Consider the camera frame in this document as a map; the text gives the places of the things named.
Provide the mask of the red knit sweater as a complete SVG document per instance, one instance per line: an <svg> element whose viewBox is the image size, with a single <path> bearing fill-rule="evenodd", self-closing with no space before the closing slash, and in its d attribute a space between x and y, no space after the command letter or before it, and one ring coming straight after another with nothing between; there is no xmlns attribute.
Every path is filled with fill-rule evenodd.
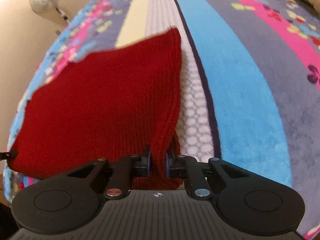
<svg viewBox="0 0 320 240"><path fill-rule="evenodd" d="M150 150L152 167L138 190L175 190L165 154L179 151L181 36L177 28L121 49L69 63L37 89L8 161L10 169L46 179L90 161L118 161Z"/></svg>

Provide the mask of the floral striped bed blanket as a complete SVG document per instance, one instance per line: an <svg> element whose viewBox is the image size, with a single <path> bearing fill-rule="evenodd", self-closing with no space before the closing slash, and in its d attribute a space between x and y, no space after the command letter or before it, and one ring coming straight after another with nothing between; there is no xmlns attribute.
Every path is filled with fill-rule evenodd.
<svg viewBox="0 0 320 240"><path fill-rule="evenodd" d="M181 36L181 107L175 128L180 149L170 146L165 162L167 153L201 163L219 158L292 188L305 204L297 230L281 235L237 230L210 202L189 197L180 179L175 190L138 190L132 184L127 197L107 201L90 222L56 235L20 228L11 214L19 228L12 239L319 237L319 20L295 0L87 3L47 50L18 105L7 151L1 154L7 161L4 194L11 212L18 193L45 180L8 166L17 156L12 146L33 93L69 63L170 28Z"/></svg>

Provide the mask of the white standing fan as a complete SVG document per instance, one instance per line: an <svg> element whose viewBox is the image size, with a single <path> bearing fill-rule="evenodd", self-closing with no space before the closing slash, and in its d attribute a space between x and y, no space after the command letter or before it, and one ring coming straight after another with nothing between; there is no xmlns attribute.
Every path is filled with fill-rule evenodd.
<svg viewBox="0 0 320 240"><path fill-rule="evenodd" d="M54 10L67 23L71 20L67 14L59 7L60 0L29 0L29 5L36 14L43 14L45 12Z"/></svg>

